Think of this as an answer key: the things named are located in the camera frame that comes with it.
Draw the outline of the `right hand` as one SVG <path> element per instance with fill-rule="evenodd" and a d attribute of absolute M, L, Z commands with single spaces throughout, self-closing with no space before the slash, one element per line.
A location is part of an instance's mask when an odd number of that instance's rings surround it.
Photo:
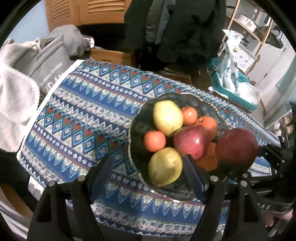
<path fill-rule="evenodd" d="M 287 224 L 290 222 L 290 220 L 293 217 L 293 208 L 290 208 L 288 211 L 282 214 L 278 213 L 270 213 L 270 212 L 265 212 L 263 214 L 263 220 L 265 222 L 266 227 L 276 227 L 276 232 L 281 234 Z"/>

